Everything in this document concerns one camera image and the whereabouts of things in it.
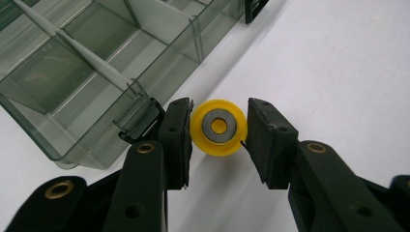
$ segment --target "yellow roller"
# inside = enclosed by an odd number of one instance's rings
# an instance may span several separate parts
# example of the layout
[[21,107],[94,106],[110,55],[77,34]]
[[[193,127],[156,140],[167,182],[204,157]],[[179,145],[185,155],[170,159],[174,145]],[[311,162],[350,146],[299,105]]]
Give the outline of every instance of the yellow roller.
[[190,119],[193,142],[203,152],[216,157],[238,151],[247,133],[244,113],[230,101],[206,101],[198,106]]

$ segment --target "brass insert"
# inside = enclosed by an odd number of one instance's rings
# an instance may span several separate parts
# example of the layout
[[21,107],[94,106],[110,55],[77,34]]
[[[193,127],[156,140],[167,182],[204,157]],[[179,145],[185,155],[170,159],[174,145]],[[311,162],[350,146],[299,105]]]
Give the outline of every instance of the brass insert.
[[155,146],[152,143],[143,143],[136,148],[136,152],[140,154],[147,154],[155,150]]
[[74,189],[73,182],[63,181],[63,182],[56,183],[52,187],[48,188],[45,191],[44,196],[45,198],[51,199],[51,200],[58,199],[63,196],[66,196],[67,194],[72,192],[73,189]]
[[326,147],[318,143],[309,143],[307,148],[314,153],[326,153]]

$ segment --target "transparent plastic box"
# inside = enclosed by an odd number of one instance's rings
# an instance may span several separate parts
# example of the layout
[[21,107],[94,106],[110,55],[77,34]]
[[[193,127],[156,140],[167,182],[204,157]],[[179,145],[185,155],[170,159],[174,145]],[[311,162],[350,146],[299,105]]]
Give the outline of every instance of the transparent plastic box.
[[0,103],[62,168],[105,169],[243,14],[242,0],[0,2]]

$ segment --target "bearing hole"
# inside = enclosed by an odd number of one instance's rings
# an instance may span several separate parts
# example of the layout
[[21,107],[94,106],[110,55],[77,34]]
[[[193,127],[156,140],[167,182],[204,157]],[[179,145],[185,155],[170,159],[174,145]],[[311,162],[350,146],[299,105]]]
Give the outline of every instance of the bearing hole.
[[211,128],[212,128],[212,131],[214,131],[215,133],[221,134],[221,133],[226,132],[226,130],[228,129],[228,126],[226,125],[225,120],[221,118],[217,118],[214,121],[212,121]]

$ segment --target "white table surface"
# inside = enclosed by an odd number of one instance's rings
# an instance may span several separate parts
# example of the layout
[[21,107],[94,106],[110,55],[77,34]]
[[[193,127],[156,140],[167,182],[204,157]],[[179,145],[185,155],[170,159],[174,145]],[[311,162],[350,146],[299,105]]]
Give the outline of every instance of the white table surface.
[[[331,145],[359,176],[387,187],[410,173],[410,1],[271,0],[238,23],[174,95],[196,105],[271,102],[300,140]],[[89,184],[118,170],[59,169],[0,108],[0,229],[42,183]],[[241,149],[214,158],[194,148],[190,187],[169,194],[169,231],[297,231],[285,190],[260,183]]]

